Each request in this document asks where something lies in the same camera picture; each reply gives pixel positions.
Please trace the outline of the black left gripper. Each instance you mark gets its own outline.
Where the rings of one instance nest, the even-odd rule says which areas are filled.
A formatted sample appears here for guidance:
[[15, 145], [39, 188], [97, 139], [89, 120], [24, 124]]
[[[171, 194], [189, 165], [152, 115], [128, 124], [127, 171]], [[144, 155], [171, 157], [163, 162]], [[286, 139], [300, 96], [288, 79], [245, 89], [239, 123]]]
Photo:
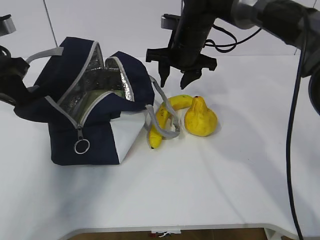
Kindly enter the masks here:
[[30, 92], [23, 83], [30, 65], [21, 57], [14, 58], [0, 46], [0, 100], [10, 105], [23, 105], [30, 100]]

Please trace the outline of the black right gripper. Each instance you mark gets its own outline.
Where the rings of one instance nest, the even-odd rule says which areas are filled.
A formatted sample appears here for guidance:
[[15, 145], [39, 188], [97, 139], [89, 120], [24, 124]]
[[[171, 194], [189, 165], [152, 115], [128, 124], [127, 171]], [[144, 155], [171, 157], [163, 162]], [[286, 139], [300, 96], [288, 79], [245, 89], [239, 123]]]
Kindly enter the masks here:
[[208, 0], [186, 0], [178, 26], [171, 30], [168, 46], [147, 49], [146, 61], [158, 62], [161, 88], [165, 86], [171, 67], [185, 72], [180, 81], [181, 90], [198, 80], [203, 68], [215, 70], [217, 60], [201, 54], [215, 19]]

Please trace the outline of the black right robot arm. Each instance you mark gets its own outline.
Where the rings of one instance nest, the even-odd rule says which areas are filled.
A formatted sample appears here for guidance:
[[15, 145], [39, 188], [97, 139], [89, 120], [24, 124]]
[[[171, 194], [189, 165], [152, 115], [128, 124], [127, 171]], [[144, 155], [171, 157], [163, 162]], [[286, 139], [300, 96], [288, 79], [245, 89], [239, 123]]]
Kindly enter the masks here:
[[158, 62], [161, 83], [171, 68], [183, 73], [184, 89], [199, 79], [204, 68], [214, 71], [215, 58], [201, 53], [216, 19], [239, 29], [254, 26], [304, 54], [301, 76], [309, 77], [309, 99], [320, 109], [320, 12], [292, 0], [186, 0], [181, 16], [164, 14], [161, 26], [171, 30], [168, 46], [148, 49], [147, 62]]

